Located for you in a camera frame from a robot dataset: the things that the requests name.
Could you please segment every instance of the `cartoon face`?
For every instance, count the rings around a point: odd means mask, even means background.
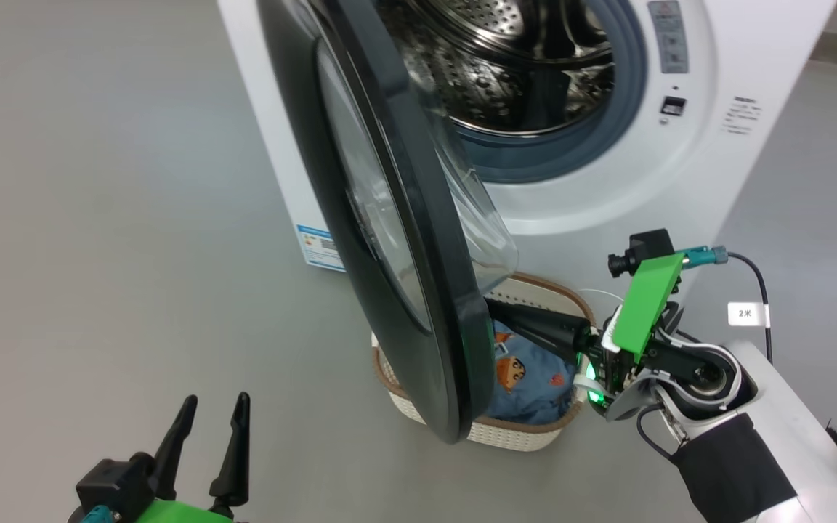
[[[506,390],[506,394],[512,394],[512,389],[515,384],[518,384],[522,378],[525,377],[525,365],[519,358],[511,355],[511,357],[502,358],[496,362],[496,378],[502,388]]]

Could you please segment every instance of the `green light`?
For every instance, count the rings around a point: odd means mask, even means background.
[[[596,370],[592,367],[592,364],[587,365],[587,378],[590,378],[590,380],[595,380],[596,378]],[[587,394],[587,397],[594,403],[602,403],[602,401],[605,400],[605,398],[602,397],[602,394],[596,394],[593,391],[590,391]]]

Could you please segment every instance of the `washing machine door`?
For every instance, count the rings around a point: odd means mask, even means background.
[[[344,176],[310,171],[363,311],[439,438],[466,437],[494,383],[482,295],[517,264],[512,237],[434,86],[410,76],[369,0],[312,0],[316,76]]]

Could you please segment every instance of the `clothes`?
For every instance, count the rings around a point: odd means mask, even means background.
[[[553,423],[570,408],[574,367],[493,322],[496,386],[486,415],[529,425]]]

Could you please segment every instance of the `washing machine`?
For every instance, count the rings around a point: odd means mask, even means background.
[[[305,261],[456,441],[492,390],[482,295],[525,272],[605,317],[630,235],[714,241],[834,0],[219,7]]]

